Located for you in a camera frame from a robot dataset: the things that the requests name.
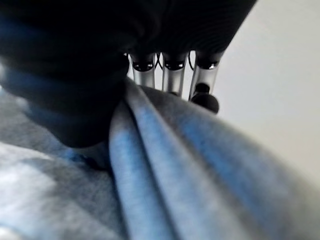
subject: gray fabric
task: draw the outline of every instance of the gray fabric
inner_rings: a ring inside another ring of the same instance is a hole
[[[173,95],[128,82],[109,133],[114,179],[6,95],[0,118],[0,226],[22,239],[320,239],[317,189]]]

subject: white wall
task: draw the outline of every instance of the white wall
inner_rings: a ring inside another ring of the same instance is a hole
[[[191,77],[187,69],[185,94]],[[221,61],[214,94],[220,118],[320,187],[319,0],[258,1]]]

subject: gray blanket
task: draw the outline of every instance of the gray blanket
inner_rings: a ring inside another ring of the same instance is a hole
[[[109,138],[91,169],[0,90],[0,239],[320,239],[318,190],[205,109],[129,81]]]

